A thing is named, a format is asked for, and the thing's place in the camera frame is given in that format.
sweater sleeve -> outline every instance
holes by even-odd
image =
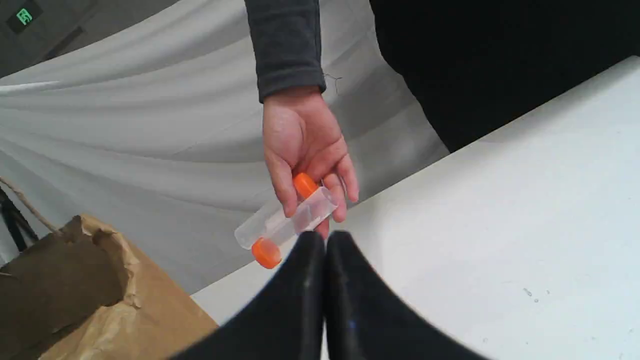
[[[293,86],[326,89],[320,64],[318,0],[244,0],[259,100]]]

hand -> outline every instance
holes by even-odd
[[[314,181],[322,180],[331,191],[338,204],[333,219],[344,221],[347,206],[342,181],[349,199],[356,202],[358,179],[340,126],[318,87],[301,86],[267,97],[262,136],[264,158],[285,215],[293,216],[298,207],[293,175],[306,172]],[[326,238],[329,219],[316,231]]]

white fabric backdrop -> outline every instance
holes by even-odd
[[[321,1],[325,99],[367,198],[445,156],[382,60],[368,0]],[[187,291],[252,260],[233,230],[272,196],[243,0],[182,0],[0,79],[0,175],[54,224],[113,224]],[[43,226],[20,207],[40,236]],[[0,256],[16,255],[0,226]]]

exit sign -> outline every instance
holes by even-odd
[[[6,21],[6,25],[16,34],[22,33],[42,14],[42,9],[34,0],[28,0]]]

white table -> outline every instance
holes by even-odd
[[[335,228],[419,314],[488,357],[640,359],[640,59],[355,206]],[[223,323],[272,274],[251,263],[193,298]]]

